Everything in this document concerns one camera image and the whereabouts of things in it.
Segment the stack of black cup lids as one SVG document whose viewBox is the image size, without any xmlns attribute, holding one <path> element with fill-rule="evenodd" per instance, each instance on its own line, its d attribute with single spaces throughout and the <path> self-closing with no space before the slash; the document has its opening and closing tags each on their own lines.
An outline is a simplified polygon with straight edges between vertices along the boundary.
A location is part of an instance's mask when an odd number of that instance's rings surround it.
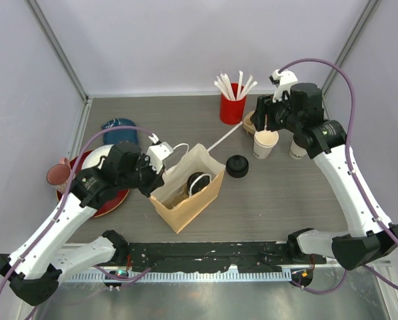
<svg viewBox="0 0 398 320">
<path fill-rule="evenodd" d="M 226 162 L 226 171 L 231 177 L 242 178 L 249 171 L 249 162 L 242 155 L 232 155 Z"/>
</svg>

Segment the brown cardboard cup carrier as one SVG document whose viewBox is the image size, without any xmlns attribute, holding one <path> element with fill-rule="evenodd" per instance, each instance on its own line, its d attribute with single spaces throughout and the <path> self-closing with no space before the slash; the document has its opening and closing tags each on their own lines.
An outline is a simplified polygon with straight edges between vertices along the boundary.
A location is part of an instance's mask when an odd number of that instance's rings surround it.
<svg viewBox="0 0 398 320">
<path fill-rule="evenodd" d="M 188 191 L 185 188 L 180 188 L 170 194 L 170 196 L 168 196 L 164 201 L 162 201 L 162 204 L 168 209 L 173 209 L 188 198 Z"/>
</svg>

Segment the white straw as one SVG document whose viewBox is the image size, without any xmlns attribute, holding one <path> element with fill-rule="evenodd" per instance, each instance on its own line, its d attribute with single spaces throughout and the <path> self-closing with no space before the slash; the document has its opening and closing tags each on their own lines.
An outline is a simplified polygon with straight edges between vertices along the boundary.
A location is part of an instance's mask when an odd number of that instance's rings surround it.
<svg viewBox="0 0 398 320">
<path fill-rule="evenodd" d="M 214 142 L 214 144 L 212 144 L 210 147 L 208 147 L 207 151 L 210 152 L 214 148 L 216 148 L 216 146 L 218 146 L 220 143 L 222 143 L 224 140 L 226 140 L 226 138 L 228 138 L 232 133 L 234 133 L 238 128 L 240 128 L 240 126 L 242 126 L 242 124 L 243 124 L 242 121 L 240 121 L 238 124 L 236 124 L 226 134 L 224 134 L 221 138 L 219 138 L 216 142 Z"/>
</svg>

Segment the brown paper bag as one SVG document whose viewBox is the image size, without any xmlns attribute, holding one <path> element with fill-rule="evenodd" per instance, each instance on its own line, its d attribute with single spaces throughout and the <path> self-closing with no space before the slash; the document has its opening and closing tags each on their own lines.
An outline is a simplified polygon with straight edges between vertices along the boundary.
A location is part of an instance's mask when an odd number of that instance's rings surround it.
<svg viewBox="0 0 398 320">
<path fill-rule="evenodd" d="M 179 233 L 218 197 L 224 173 L 225 165 L 198 143 L 163 174 L 164 186 L 152 192 L 149 200 L 161 218 Z M 166 208 L 162 201 L 180 188 L 188 191 L 189 198 L 173 209 Z"/>
</svg>

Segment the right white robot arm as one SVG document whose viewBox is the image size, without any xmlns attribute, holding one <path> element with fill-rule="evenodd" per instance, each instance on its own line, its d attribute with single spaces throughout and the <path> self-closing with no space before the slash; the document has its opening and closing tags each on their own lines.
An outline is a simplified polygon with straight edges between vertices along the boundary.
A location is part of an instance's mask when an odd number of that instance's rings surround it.
<svg viewBox="0 0 398 320">
<path fill-rule="evenodd" d="M 286 254 L 302 263 L 311 254 L 334 258 L 346 270 L 370 263 L 398 248 L 398 224 L 380 208 L 347 146 L 343 126 L 324 116 L 322 92 L 314 83 L 284 85 L 262 95 L 252 123 L 260 132 L 286 129 L 328 180 L 347 222 L 340 233 L 306 228 L 288 236 Z"/>
</svg>

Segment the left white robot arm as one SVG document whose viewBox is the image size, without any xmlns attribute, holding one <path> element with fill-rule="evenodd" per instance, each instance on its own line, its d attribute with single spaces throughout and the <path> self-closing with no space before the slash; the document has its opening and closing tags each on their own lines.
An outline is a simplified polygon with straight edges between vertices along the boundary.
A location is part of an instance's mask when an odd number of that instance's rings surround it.
<svg viewBox="0 0 398 320">
<path fill-rule="evenodd" d="M 118 143 L 92 152 L 52 214 L 18 250 L 0 253 L 0 274 L 14 294 L 30 306 L 48 300 L 71 276 L 100 263 L 122 265 L 129 245 L 114 230 L 66 254 L 58 251 L 74 232 L 118 192 L 138 189 L 149 197 L 163 186 L 164 160 L 173 149 L 158 142 L 146 153 L 135 143 Z"/>
</svg>

